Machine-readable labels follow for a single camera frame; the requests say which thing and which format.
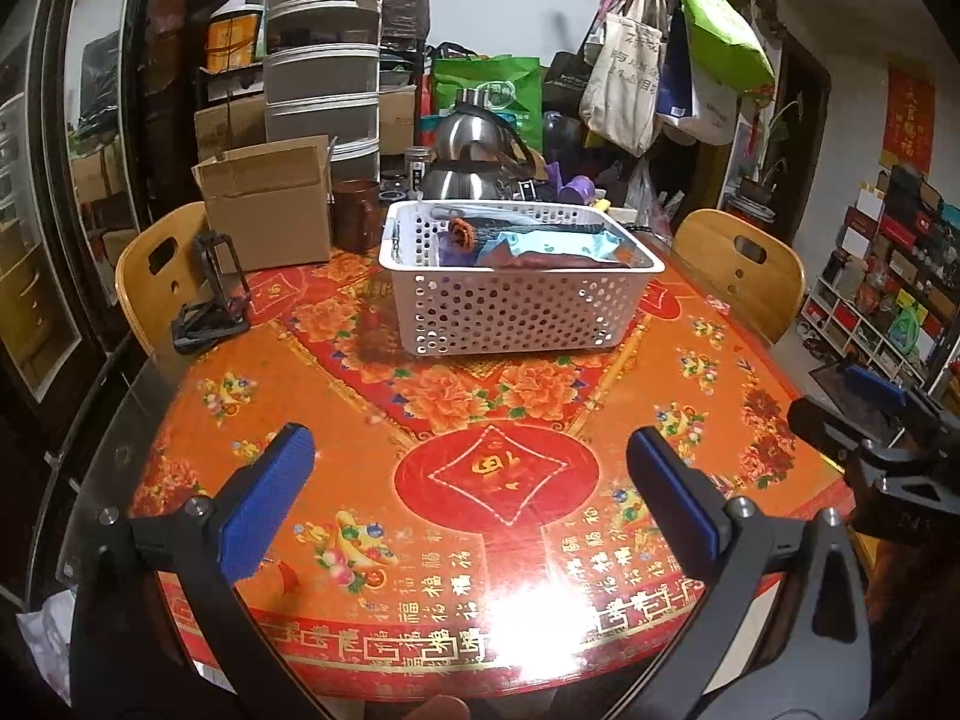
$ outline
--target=brown mug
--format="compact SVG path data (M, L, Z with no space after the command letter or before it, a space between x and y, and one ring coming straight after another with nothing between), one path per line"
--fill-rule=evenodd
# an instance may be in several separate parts
M380 184L369 178L333 185L333 245L366 254L380 243Z

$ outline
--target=logo on green bag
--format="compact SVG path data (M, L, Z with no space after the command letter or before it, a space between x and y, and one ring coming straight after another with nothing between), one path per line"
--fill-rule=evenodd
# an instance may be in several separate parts
M477 89L487 90L493 111L502 111L517 99L517 86L512 81L486 81Z

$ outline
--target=stainless steel kettle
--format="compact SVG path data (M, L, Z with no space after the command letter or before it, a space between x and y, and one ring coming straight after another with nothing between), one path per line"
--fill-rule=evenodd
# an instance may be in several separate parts
M510 124L486 108L482 89L460 89L437 128L437 159L421 184L427 200L511 200L517 181L536 172L533 154ZM514 143L523 161L514 158Z

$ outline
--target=red couplet poster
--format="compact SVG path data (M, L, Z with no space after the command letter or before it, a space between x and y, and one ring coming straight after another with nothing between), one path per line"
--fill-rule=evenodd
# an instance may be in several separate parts
M927 175L933 155L935 115L933 82L921 73L891 64L880 164L893 167L906 162Z

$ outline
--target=blue gripper pad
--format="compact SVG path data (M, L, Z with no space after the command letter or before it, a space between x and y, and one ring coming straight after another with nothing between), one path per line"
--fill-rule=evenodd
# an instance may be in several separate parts
M712 581L731 539L723 495L707 476L688 469L655 428L630 436L627 469L683 573Z
M310 431L288 424L253 466L234 473L217 494L217 508L224 512L218 563L231 584L260 567L313 471L315 451Z
M844 371L843 380L851 392L887 415L897 416L906 408L906 392L903 389L865 368L852 365Z

